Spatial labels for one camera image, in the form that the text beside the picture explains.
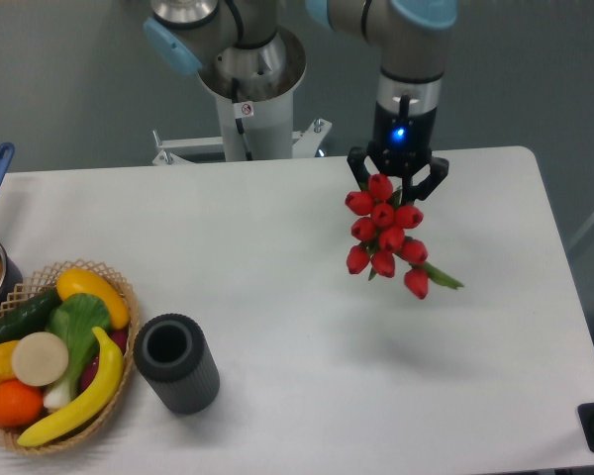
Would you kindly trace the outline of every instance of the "black cylinder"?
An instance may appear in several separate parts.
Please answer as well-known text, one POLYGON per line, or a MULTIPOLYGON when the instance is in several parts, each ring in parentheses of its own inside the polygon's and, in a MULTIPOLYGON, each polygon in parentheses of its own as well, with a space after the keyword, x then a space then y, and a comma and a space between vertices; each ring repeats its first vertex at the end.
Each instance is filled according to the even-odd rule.
POLYGON ((209 406, 220 375, 198 324, 183 315, 156 317, 141 328, 135 363, 168 409, 193 414, 209 406))

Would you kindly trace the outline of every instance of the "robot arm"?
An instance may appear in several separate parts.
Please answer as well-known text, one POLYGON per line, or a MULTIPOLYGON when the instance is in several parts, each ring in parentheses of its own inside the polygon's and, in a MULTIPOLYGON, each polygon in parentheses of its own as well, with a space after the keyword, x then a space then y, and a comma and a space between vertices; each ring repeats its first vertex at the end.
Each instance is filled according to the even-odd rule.
POLYGON ((276 0, 151 0, 144 31, 181 74, 192 75, 227 48, 261 48, 277 33, 276 0))
POLYGON ((307 0, 313 18, 382 50, 372 141, 348 162, 358 182, 367 155, 381 173, 403 179, 403 199, 426 199, 445 179, 448 162, 432 156, 436 118, 456 0, 307 0), (429 176, 413 185, 426 165, 429 176))

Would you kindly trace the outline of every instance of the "white table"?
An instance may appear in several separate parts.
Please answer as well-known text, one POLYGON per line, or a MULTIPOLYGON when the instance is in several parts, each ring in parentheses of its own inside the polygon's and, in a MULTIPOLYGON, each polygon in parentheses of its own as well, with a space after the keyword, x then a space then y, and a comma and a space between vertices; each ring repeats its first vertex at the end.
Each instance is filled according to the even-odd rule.
POLYGON ((594 402, 594 349, 535 158, 440 156, 450 177, 413 236, 466 287, 424 302, 403 272, 347 274, 355 183, 342 157, 7 176, 0 239, 23 273, 107 262, 134 284, 144 321, 200 324, 222 387, 177 417, 135 373, 92 443, 47 459, 0 450, 0 473, 593 465, 576 407, 594 402))

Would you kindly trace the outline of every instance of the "wicker basket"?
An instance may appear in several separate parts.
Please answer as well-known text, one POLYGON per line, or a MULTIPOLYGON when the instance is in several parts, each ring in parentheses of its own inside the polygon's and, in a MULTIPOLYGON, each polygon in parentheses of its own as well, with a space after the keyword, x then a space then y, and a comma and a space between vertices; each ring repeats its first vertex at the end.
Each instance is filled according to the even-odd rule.
POLYGON ((22 454, 22 455, 47 455, 50 453, 67 450, 80 442, 83 442, 95 431, 100 428, 109 418, 115 407, 119 403, 121 395, 126 387, 130 373, 132 372, 133 347, 135 338, 139 331, 139 306, 137 299, 130 285, 126 279, 113 268, 108 267, 104 263, 95 263, 92 261, 77 260, 75 262, 58 262, 54 265, 47 266, 42 271, 35 272, 33 276, 25 279, 22 284, 18 284, 14 292, 9 294, 7 301, 0 307, 0 318, 4 316, 9 310, 18 307, 22 302, 33 297, 34 295, 52 287, 57 280, 59 274, 71 267, 80 267, 87 269, 105 278, 122 296, 130 313, 130 327, 128 329, 128 348, 125 355, 125 367, 123 377, 119 389, 110 403, 101 411, 91 422, 79 433, 74 433, 70 436, 55 440, 40 447, 21 447, 17 443, 17 439, 22 433, 21 430, 2 429, 0 428, 0 446, 5 449, 22 454))

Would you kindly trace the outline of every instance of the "green leaf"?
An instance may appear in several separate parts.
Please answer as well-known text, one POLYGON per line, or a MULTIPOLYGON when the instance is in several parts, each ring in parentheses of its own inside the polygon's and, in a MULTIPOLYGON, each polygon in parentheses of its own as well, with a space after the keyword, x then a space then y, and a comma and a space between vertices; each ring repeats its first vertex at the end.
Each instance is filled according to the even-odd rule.
POLYGON ((387 200, 387 202, 392 205, 392 207, 397 210, 398 208, 400 208, 400 202, 403 198, 403 188, 399 187, 393 194, 392 196, 389 198, 389 200, 387 200))
POLYGON ((70 402, 77 396, 81 373, 99 351, 97 338, 92 332, 94 327, 101 327, 106 332, 110 329, 108 308, 94 295, 68 297, 50 315, 47 332, 59 336, 66 343, 69 363, 61 378, 47 387, 45 404, 54 406, 49 402, 70 402))
POLYGON ((442 285, 443 287, 448 287, 449 289, 453 290, 457 290, 460 287, 464 287, 464 284, 462 284, 459 280, 454 279, 445 272, 442 272, 429 262, 425 262, 423 265, 416 265, 414 267, 425 269, 425 271, 429 275, 429 278, 435 284, 442 285))

